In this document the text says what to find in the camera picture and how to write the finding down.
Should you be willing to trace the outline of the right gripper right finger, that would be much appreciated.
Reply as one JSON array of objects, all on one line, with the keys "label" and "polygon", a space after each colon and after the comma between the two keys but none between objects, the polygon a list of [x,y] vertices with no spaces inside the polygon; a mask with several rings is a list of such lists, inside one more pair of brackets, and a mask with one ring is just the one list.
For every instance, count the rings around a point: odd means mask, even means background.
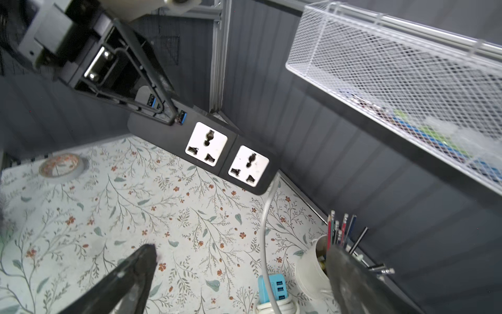
[{"label": "right gripper right finger", "polygon": [[327,251],[326,271],[341,313],[419,313],[342,248]]}]

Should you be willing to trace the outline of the teal power strip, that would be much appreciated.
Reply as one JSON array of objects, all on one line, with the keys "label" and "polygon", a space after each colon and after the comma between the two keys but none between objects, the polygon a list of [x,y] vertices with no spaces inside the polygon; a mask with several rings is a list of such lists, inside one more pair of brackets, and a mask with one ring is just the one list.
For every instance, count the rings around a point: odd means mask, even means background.
[{"label": "teal power strip", "polygon": [[[288,298],[286,279],[282,274],[276,273],[270,275],[269,281],[276,301],[285,300]],[[269,295],[266,290],[263,276],[260,276],[258,278],[258,294],[259,294],[259,301],[261,304],[269,302]]]}]

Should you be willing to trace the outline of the black power strip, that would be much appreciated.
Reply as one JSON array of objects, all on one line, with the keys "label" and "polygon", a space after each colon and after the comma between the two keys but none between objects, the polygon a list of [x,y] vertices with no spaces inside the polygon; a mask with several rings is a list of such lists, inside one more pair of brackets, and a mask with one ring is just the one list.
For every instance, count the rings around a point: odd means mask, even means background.
[{"label": "black power strip", "polygon": [[129,131],[253,194],[265,193],[278,173],[278,158],[258,142],[199,107],[173,101],[171,125],[157,116],[133,113]]}]

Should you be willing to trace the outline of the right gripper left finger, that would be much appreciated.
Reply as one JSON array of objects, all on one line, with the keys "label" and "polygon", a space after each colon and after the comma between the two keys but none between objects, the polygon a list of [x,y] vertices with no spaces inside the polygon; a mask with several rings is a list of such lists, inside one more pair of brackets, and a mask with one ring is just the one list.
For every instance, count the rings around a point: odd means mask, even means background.
[{"label": "right gripper left finger", "polygon": [[157,265],[156,246],[145,244],[62,313],[143,313]]}]

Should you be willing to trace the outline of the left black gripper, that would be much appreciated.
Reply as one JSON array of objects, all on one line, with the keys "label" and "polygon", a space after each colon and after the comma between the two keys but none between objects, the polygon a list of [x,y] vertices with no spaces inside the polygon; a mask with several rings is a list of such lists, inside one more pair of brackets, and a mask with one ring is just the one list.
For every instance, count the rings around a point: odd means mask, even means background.
[{"label": "left black gripper", "polygon": [[[132,64],[149,86],[140,87],[134,97],[133,74],[127,73]],[[175,89],[150,42],[105,11],[93,17],[85,44],[58,71],[58,79],[82,95],[166,125],[178,113]]]}]

